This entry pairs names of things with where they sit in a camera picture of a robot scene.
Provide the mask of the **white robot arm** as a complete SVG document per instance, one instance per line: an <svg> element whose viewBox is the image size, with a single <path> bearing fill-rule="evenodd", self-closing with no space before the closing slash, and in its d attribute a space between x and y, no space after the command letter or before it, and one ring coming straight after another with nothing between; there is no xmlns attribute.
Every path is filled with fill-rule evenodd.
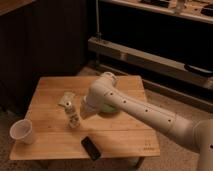
<svg viewBox="0 0 213 171"><path fill-rule="evenodd" d="M196 171L213 171L213 119L193 122L123 93L115 87L116 83L112 72L104 72L93 81L82 99L80 116L87 119L101 112L104 106L120 109L176 144L198 153Z"/></svg>

